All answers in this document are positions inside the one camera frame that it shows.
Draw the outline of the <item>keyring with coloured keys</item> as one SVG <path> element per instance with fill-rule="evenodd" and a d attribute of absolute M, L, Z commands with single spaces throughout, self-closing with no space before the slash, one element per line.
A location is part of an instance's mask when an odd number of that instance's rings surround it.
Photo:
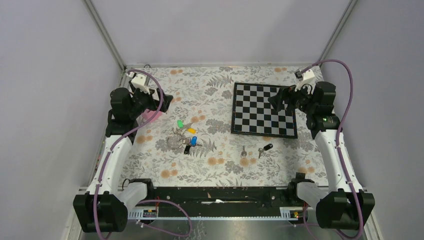
<path fill-rule="evenodd" d="M 183 148 L 183 154 L 189 155 L 192 148 L 203 146 L 197 136 L 186 136 L 184 134 L 185 131 L 189 130 L 189 127 L 186 127 L 182 120 L 177 120 L 176 124 L 177 127 L 165 140 L 168 148 L 173 151 Z"/>

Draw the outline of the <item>silver key white head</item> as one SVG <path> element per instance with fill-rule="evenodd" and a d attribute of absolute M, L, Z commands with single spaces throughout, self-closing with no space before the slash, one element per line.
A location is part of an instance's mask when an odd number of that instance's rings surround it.
<path fill-rule="evenodd" d="M 246 156 L 247 156 L 246 148 L 245 148 L 245 146 L 243 145 L 243 146 L 242 146 L 242 151 L 241 151 L 241 153 L 240 153 L 240 157 L 241 157 L 241 158 L 246 158 Z"/>

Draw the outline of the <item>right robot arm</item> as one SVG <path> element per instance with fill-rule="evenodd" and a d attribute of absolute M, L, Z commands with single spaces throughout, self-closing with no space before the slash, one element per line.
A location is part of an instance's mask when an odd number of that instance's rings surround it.
<path fill-rule="evenodd" d="M 321 153 L 327 174 L 328 191 L 313 180 L 297 173 L 286 190 L 287 201 L 293 206 L 305 203 L 316 213 L 323 229 L 363 231 L 375 206 L 372 193 L 365 192 L 358 182 L 344 143 L 342 123 L 333 112 L 336 87 L 318 82 L 312 90 L 282 86 L 268 102 L 276 111 L 298 109 L 306 114 L 306 125 Z"/>

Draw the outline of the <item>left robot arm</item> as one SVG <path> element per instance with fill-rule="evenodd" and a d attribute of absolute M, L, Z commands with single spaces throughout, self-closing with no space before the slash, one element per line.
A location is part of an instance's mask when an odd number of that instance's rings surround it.
<path fill-rule="evenodd" d="M 137 118 L 146 110 L 165 113 L 173 96 L 140 84 L 130 89 L 119 87 L 110 93 L 105 145 L 98 170 L 83 194 L 77 194 L 73 208 L 85 233 L 122 232 L 128 213 L 140 202 L 152 204 L 155 192 L 146 183 L 136 181 L 122 192 L 118 190 L 124 162 L 136 138 Z"/>

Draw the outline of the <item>pink box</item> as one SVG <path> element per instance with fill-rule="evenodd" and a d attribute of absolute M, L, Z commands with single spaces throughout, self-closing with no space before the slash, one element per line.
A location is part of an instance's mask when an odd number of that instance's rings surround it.
<path fill-rule="evenodd" d="M 163 113 L 161 111 L 152 111 L 152 110 L 145 110 L 138 118 L 137 118 L 137 122 L 139 124 L 144 123 L 146 121 L 148 121 L 150 118 L 152 118 L 152 120 L 150 120 L 150 122 L 154 122 L 156 121 Z"/>

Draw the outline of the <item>black white chessboard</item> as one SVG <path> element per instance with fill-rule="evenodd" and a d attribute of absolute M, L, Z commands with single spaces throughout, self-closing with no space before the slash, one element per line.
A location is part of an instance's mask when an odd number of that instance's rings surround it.
<path fill-rule="evenodd" d="M 277 94 L 279 86 L 236 82 L 233 89 L 232 134 L 296 139 L 296 114 L 285 109 L 276 111 L 268 98 Z"/>

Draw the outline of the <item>key with black fob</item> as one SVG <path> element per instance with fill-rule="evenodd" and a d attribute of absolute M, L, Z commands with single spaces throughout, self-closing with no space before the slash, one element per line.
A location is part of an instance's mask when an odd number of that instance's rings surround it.
<path fill-rule="evenodd" d="M 264 155 L 264 152 L 266 152 L 266 151 L 268 151 L 268 150 L 270 150 L 272 148 L 273 148 L 273 144 L 272 143 L 269 143 L 269 144 L 265 145 L 264 147 L 260 147 L 258 149 L 258 158 L 260 159 L 261 156 Z"/>

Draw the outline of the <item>floral table mat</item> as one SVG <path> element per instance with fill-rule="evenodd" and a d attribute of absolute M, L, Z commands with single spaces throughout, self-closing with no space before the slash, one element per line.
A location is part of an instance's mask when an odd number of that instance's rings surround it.
<path fill-rule="evenodd" d="M 296 112 L 296 139 L 231 133 L 235 83 L 290 86 L 296 66 L 150 68 L 173 100 L 168 111 L 137 131 L 120 178 L 151 179 L 156 187 L 285 186 L 296 173 L 305 173 L 318 186 L 328 184 L 322 156 Z M 202 147 L 189 155 L 171 150 L 166 138 L 181 120 L 187 137 Z M 258 158 L 258 149 L 273 148 Z M 241 158 L 242 146 L 247 152 Z"/>

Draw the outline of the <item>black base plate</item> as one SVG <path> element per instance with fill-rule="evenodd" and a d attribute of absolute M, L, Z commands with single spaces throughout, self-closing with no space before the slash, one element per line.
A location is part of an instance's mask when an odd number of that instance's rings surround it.
<path fill-rule="evenodd" d="M 136 207 L 173 207 L 184 214 L 203 206 L 253 207 L 302 210 L 303 200 L 295 198 L 285 187 L 153 187 L 148 190 L 148 202 Z"/>

